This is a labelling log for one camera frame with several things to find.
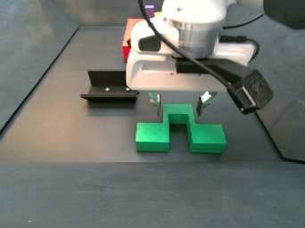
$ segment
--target black metal bracket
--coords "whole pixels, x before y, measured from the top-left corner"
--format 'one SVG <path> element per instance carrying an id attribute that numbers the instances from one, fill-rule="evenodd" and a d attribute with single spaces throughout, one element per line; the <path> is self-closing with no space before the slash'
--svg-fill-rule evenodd
<path id="1" fill-rule="evenodd" d="M 267 106 L 273 98 L 273 92 L 259 70 L 227 59 L 202 59 L 198 61 L 227 80 L 232 87 L 228 92 L 244 114 L 261 110 Z M 177 71 L 178 73 L 208 73 L 184 59 L 177 59 Z"/>
<path id="2" fill-rule="evenodd" d="M 136 102 L 138 91 L 126 85 L 125 70 L 89 70 L 91 89 L 81 97 L 89 102 Z"/>

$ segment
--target gray table surface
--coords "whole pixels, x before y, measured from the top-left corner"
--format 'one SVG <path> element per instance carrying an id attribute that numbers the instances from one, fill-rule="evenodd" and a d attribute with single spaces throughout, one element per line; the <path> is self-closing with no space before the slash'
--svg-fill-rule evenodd
<path id="1" fill-rule="evenodd" d="M 190 154 L 185 126 L 173 126 L 169 153 L 137 153 L 137 122 L 161 117 L 141 92 L 137 104 L 89 104 L 89 69 L 125 69 L 125 28 L 81 28 L 38 89 L 0 135 L 0 162 L 280 160 L 256 115 L 243 115 L 220 93 L 198 123 L 223 124 L 224 155 Z M 196 105 L 201 93 L 161 93 L 164 103 Z"/>
<path id="2" fill-rule="evenodd" d="M 81 98 L 87 69 L 126 66 L 124 33 L 79 30 L 0 136 L 0 227 L 304 227 L 304 166 L 281 161 L 228 94 L 197 118 L 224 125 L 224 155 L 190 154 L 185 126 L 172 128 L 169 153 L 137 153 L 137 122 L 161 120 L 146 93 L 136 105 Z"/>
<path id="3" fill-rule="evenodd" d="M 285 162 L 0 165 L 0 226 L 305 226 L 305 169 Z"/>

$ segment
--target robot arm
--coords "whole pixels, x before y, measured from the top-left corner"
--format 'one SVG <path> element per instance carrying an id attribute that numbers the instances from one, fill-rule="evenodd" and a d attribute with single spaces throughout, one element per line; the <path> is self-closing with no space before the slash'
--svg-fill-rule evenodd
<path id="1" fill-rule="evenodd" d="M 146 17 L 148 22 L 140 22 L 132 33 L 133 50 L 126 69 L 130 88 L 149 91 L 223 91 L 228 88 L 244 113 L 264 108 L 273 94 L 260 72 L 247 67 L 253 47 L 248 44 L 221 44 L 219 39 L 231 4 L 264 10 L 284 24 L 305 28 L 305 14 L 301 13 L 305 0 L 165 0 L 162 17 L 154 22 L 156 26 Z M 181 54 L 178 49 L 173 52 L 168 46 L 186 54 Z M 185 71 L 188 62 L 182 63 L 184 70 L 178 70 L 180 55 L 176 53 L 194 63 L 192 71 Z M 206 58 L 221 61 L 198 62 Z"/>

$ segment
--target green blocks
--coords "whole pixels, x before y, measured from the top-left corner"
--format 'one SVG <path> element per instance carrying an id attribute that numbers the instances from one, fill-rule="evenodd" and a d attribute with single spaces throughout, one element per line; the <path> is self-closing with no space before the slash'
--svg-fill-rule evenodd
<path id="1" fill-rule="evenodd" d="M 224 153 L 223 126 L 196 124 L 190 104 L 165 104 L 164 123 L 137 124 L 137 151 L 169 151 L 169 124 L 188 125 L 190 152 Z"/>

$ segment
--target gray wall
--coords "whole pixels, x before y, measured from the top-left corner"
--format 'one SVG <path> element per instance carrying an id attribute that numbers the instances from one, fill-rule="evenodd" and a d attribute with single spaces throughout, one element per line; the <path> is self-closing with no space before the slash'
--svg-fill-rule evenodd
<path id="1" fill-rule="evenodd" d="M 137 0 L 55 0 L 81 26 L 125 26 L 128 18 L 141 17 Z M 164 0 L 146 0 L 161 10 Z"/>
<path id="2" fill-rule="evenodd" d="M 77 28 L 49 0 L 0 0 L 0 130 Z"/>

